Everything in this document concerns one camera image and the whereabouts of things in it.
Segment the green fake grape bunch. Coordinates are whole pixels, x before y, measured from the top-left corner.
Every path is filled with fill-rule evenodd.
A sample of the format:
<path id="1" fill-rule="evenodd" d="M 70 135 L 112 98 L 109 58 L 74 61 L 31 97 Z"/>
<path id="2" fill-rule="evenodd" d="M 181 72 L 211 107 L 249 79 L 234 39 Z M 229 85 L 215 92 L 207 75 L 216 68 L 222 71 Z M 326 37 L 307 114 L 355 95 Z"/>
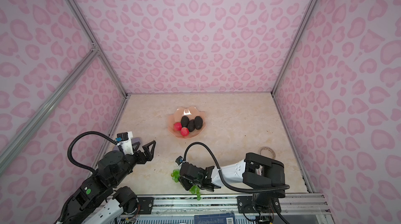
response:
<path id="1" fill-rule="evenodd" d="M 188 179 L 180 176 L 179 169 L 173 170 L 173 172 L 171 173 L 171 177 L 172 177 L 172 180 L 175 183 L 180 183 L 186 191 L 190 192 L 193 195 L 196 195 L 196 199 L 198 201 L 201 200 L 201 190 L 200 190 L 200 188 L 197 185 L 193 184 Z"/>

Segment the red fake peach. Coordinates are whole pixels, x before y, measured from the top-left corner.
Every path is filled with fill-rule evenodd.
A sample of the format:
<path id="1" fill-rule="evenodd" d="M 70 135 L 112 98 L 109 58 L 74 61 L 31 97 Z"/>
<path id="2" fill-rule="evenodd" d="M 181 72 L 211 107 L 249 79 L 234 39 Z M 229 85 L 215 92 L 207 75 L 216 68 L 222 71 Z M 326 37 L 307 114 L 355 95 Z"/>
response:
<path id="1" fill-rule="evenodd" d="M 182 130 L 182 124 L 180 122 L 174 123 L 173 130 L 180 132 Z"/>
<path id="2" fill-rule="evenodd" d="M 190 131 L 189 131 L 189 129 L 186 128 L 186 127 L 183 127 L 183 128 L 181 128 L 181 130 L 180 130 L 180 134 L 181 134 L 183 137 L 188 136 L 189 133 L 190 133 Z"/>

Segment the dark fake avocado long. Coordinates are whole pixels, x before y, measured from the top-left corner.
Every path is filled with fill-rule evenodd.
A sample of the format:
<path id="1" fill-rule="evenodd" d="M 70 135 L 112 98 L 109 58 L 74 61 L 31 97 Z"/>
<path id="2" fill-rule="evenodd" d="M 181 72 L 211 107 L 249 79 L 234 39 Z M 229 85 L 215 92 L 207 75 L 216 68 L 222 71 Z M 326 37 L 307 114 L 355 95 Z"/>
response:
<path id="1" fill-rule="evenodd" d="M 182 116 L 180 123 L 182 124 L 182 127 L 187 127 L 189 121 L 190 121 L 189 118 L 186 115 L 184 115 Z"/>

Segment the dark fake avocado round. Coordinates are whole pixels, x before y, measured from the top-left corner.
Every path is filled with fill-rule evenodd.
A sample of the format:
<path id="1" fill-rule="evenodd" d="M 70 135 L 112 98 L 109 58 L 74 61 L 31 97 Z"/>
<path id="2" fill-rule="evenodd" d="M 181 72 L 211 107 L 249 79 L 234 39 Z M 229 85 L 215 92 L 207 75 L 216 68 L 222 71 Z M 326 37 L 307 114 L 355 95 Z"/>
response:
<path id="1" fill-rule="evenodd" d="M 200 130 L 203 127 L 203 119 L 200 116 L 196 116 L 194 119 L 194 127 L 196 130 Z"/>

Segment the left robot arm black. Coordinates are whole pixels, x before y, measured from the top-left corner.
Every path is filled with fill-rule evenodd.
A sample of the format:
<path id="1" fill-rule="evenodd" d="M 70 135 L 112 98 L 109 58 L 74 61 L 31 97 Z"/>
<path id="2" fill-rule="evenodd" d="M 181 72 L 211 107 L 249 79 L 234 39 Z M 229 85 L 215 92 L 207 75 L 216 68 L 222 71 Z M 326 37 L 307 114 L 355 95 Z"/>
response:
<path id="1" fill-rule="evenodd" d="M 117 147 L 117 150 L 106 153 L 98 161 L 97 169 L 76 161 L 72 154 L 75 144 L 88 135 L 100 136 Z M 153 140 L 144 145 L 142 151 L 134 148 L 127 132 L 118 134 L 115 140 L 96 131 L 84 132 L 75 137 L 68 147 L 67 158 L 73 165 L 90 171 L 91 176 L 66 200 L 56 223 L 81 224 L 114 193 L 136 165 L 153 160 L 155 147 L 156 141 Z"/>

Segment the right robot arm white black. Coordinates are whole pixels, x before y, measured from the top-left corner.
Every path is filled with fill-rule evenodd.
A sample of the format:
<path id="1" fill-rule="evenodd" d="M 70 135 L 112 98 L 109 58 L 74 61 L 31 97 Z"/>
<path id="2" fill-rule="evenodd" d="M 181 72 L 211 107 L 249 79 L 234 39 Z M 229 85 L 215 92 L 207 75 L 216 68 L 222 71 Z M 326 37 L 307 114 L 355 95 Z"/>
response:
<path id="1" fill-rule="evenodd" d="M 247 153 L 244 160 L 235 164 L 200 168 L 183 157 L 176 159 L 179 168 L 171 177 L 186 191 L 201 198 L 201 190 L 214 192 L 223 187 L 241 193 L 237 198 L 238 212 L 254 224 L 272 224 L 274 217 L 283 218 L 280 199 L 285 198 L 290 186 L 285 182 L 284 164 L 255 153 Z"/>

